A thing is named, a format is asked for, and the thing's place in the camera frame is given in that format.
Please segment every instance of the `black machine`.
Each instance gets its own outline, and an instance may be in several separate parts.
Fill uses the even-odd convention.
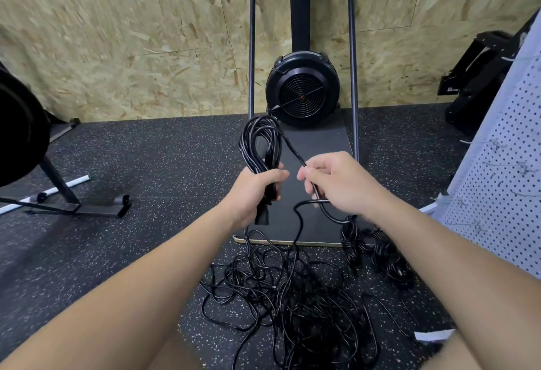
[[[447,122],[465,134],[475,135],[538,12],[515,35],[504,31],[477,34],[456,66],[440,81],[438,95],[458,94],[445,111]]]
[[[250,0],[250,119],[254,117],[255,7],[256,0]],[[326,152],[348,151],[359,160],[354,0],[348,0],[348,19],[353,149],[340,109],[337,109],[340,95],[338,74],[327,55],[310,50],[310,0],[291,0],[292,52],[276,59],[265,91],[267,113],[281,122],[281,129],[304,158]],[[299,167],[298,159],[288,149],[282,152],[281,161],[289,170]],[[274,243],[288,244],[293,242],[296,233],[292,226],[299,223],[291,209],[294,204],[306,199],[306,192],[302,184],[289,178],[283,183],[282,197],[280,202],[275,202],[268,208],[268,219],[271,223],[265,228],[265,235]],[[318,209],[304,206],[300,211],[305,221],[305,230],[298,244],[341,245],[340,238],[336,235],[336,225]],[[337,218],[347,216],[338,211],[335,213]],[[262,224],[268,223],[267,217],[262,220]],[[241,236],[235,239],[242,242]],[[250,241],[257,242],[258,239],[251,238]]]
[[[68,128],[77,125],[77,121]],[[82,204],[45,156],[51,138],[50,122],[36,96],[21,81],[0,65],[0,134],[3,135],[0,159],[0,187],[17,181],[37,165],[64,197],[64,204],[44,204],[45,194],[31,202],[2,198],[0,202],[17,204],[47,213],[102,215],[122,217],[130,208],[128,195],[117,197],[112,206]]]

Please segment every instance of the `wall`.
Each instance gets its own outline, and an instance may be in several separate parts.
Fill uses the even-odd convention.
[[[541,0],[356,0],[359,104],[452,100],[439,78],[480,31],[516,31]],[[0,59],[45,107],[84,121],[247,110],[249,0],[0,0]],[[346,0],[313,0],[348,104]],[[256,107],[291,51],[289,0],[257,0]]]

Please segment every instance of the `perforated panel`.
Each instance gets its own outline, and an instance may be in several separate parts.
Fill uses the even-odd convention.
[[[541,18],[434,217],[541,278]]]

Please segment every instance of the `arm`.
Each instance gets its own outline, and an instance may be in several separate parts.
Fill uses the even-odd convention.
[[[245,168],[218,206],[60,313],[0,370],[148,368],[222,244],[253,222],[265,186],[288,175]]]
[[[345,152],[318,155],[297,175],[337,208],[379,225],[440,299],[484,369],[541,362],[541,281],[448,230],[381,186]]]

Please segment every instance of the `fan grille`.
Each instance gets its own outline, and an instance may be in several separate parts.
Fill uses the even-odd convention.
[[[325,89],[314,75],[299,73],[288,78],[280,89],[280,105],[294,118],[315,115],[325,102]]]

